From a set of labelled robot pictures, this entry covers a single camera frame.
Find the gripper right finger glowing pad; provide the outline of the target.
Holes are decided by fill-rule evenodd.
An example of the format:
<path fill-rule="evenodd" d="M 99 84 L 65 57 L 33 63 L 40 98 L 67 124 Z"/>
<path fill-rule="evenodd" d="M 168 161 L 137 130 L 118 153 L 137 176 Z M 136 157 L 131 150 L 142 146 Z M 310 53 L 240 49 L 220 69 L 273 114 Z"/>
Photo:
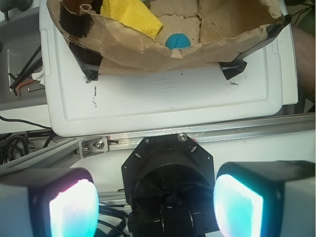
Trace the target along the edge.
<path fill-rule="evenodd" d="M 218 170 L 213 202 L 225 237 L 314 237 L 316 164 L 227 162 Z"/>

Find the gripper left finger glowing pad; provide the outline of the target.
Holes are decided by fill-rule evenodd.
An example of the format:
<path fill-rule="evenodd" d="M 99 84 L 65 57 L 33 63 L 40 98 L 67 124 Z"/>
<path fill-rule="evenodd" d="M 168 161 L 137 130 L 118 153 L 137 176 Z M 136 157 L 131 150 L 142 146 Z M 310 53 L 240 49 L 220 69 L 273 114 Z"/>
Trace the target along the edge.
<path fill-rule="evenodd" d="M 84 168 L 0 172 L 2 237 L 92 237 L 98 215 L 98 192 Z"/>

